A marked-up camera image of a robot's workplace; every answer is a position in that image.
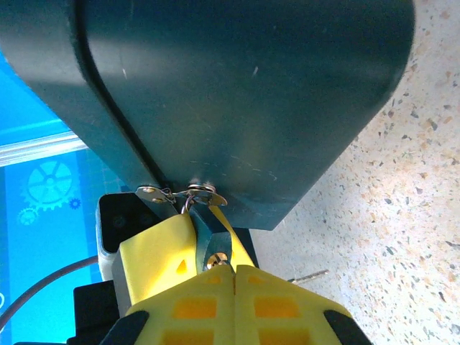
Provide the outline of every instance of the wire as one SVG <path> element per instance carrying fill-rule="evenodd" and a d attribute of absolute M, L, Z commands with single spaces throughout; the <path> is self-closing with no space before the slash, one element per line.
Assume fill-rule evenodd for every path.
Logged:
<path fill-rule="evenodd" d="M 316 278 L 323 277 L 324 275 L 327 275 L 327 274 L 329 274 L 329 270 L 322 270 L 317 273 L 313 273 L 312 275 L 306 275 L 305 277 L 289 279 L 288 282 L 291 282 L 292 284 L 300 285 L 300 284 L 303 284 L 304 282 L 310 282 L 311 280 L 315 280 Z"/>
<path fill-rule="evenodd" d="M 51 273 L 47 277 L 43 278 L 39 282 L 35 283 L 32 287 L 27 289 L 25 293 L 20 295 L 6 310 L 3 314 L 0 315 L 0 329 L 3 329 L 8 321 L 13 317 L 13 315 L 30 299 L 33 295 L 38 293 L 41 289 L 45 286 L 51 284 L 55 280 L 68 275 L 69 273 L 79 270 L 80 268 L 84 268 L 86 266 L 96 264 L 98 262 L 98 257 L 95 255 L 94 257 L 89 257 L 88 259 L 84 259 L 78 262 L 74 262 L 73 264 L 69 264 L 57 270 L 54 273 Z"/>

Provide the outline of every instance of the metal bracket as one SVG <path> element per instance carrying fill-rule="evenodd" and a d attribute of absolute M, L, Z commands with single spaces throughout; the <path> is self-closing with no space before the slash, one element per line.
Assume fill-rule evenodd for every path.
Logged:
<path fill-rule="evenodd" d="M 194 183 L 187 190 L 172 193 L 169 188 L 159 189 L 152 186 L 141 186 L 136 195 L 154 203 L 175 203 L 176 198 L 193 197 L 193 201 L 208 206 L 226 206 L 227 200 L 216 192 L 216 188 L 208 183 Z"/>

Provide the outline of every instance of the metal screw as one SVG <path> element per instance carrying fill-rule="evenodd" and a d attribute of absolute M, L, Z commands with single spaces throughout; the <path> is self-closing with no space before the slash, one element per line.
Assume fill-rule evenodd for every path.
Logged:
<path fill-rule="evenodd" d="M 208 262 L 206 264 L 206 268 L 210 270 L 214 266 L 228 265 L 228 264 L 229 264 L 229 257 L 227 257 L 225 253 L 215 253 L 209 257 Z"/>
<path fill-rule="evenodd" d="M 112 224 L 115 226 L 115 228 L 121 229 L 127 224 L 127 220 L 123 216 L 115 216 L 112 220 Z"/>
<path fill-rule="evenodd" d="M 143 188 L 142 188 L 142 191 L 145 192 L 145 193 L 153 193 L 153 192 L 155 192 L 155 189 L 156 189 L 156 188 L 147 186 L 147 187 L 143 187 Z"/>

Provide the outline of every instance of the terrazzo floor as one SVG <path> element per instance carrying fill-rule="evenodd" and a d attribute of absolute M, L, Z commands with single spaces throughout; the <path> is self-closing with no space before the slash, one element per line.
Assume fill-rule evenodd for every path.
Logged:
<path fill-rule="evenodd" d="M 402 82 L 286 219 L 261 268 L 345 305 L 375 344 L 460 344 L 460 1 L 415 0 Z"/>

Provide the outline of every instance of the metal pin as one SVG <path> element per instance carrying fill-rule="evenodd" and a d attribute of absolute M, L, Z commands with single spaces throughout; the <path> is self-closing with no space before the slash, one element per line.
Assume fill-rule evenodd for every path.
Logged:
<path fill-rule="evenodd" d="M 299 285 L 299 284 L 303 284 L 304 282 L 310 282 L 311 280 L 315 280 L 316 278 L 323 277 L 324 275 L 327 275 L 328 273 L 329 273 L 329 270 L 322 270 L 322 271 L 313 273 L 312 275 L 306 275 L 305 277 L 289 279 L 288 282 Z"/>

